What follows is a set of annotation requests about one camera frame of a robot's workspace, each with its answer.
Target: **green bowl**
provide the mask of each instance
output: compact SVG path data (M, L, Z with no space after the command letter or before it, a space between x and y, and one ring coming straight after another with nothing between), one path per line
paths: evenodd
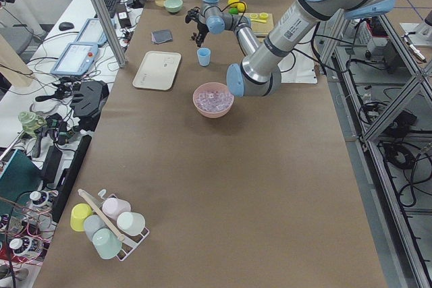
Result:
M178 13L183 7L182 0L165 0L163 5L169 13Z

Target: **cup rack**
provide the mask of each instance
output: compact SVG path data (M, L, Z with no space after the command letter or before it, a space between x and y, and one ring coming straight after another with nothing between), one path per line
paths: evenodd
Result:
M86 203L90 205L90 207L102 219L106 226L108 226L108 228L112 230L118 240L122 242L122 247L120 252L117 254L117 259L119 261L124 261L144 241L144 239L149 236L150 231L145 227L140 234L134 237L130 237L122 233L101 210L103 201L105 200L104 195L106 194L106 192L106 190L101 190L99 192L98 196L102 199L102 201L100 201L97 200L95 197L91 196L85 190L78 189L78 194L82 197L82 199L84 199Z

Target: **pink bowl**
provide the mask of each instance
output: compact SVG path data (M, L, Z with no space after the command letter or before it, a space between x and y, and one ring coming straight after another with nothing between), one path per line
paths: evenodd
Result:
M225 84L208 82L199 86L192 96L196 109L202 116L218 118L230 111L234 96Z

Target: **computer mouse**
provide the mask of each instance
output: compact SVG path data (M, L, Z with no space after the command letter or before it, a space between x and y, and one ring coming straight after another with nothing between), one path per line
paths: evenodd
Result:
M59 25L59 30L71 30L75 26L72 23L69 22L62 22Z

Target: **mint green cup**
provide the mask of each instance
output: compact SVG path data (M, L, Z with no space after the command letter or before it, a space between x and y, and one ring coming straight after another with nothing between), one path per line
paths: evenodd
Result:
M110 229L99 229L92 239L99 256L104 259L114 258L122 249L122 243Z

